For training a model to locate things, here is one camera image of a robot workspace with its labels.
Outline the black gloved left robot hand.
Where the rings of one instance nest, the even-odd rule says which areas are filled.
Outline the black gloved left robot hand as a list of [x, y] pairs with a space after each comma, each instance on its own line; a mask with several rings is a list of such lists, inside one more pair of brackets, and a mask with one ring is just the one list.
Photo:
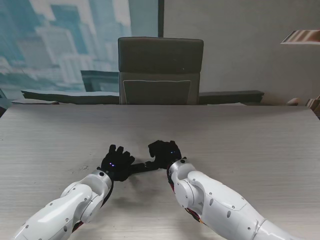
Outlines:
[[116, 147], [111, 144], [100, 168], [113, 181], [123, 182], [129, 177], [130, 166], [134, 161], [135, 158], [128, 151], [124, 151], [122, 146]]

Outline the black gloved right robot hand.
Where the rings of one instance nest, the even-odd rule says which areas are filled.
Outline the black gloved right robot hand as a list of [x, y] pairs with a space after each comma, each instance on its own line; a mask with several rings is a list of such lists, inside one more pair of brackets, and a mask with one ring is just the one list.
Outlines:
[[147, 170], [167, 169], [174, 162], [182, 159], [182, 154], [176, 142], [157, 140], [148, 145], [151, 158], [154, 161], [147, 161], [145, 167]]

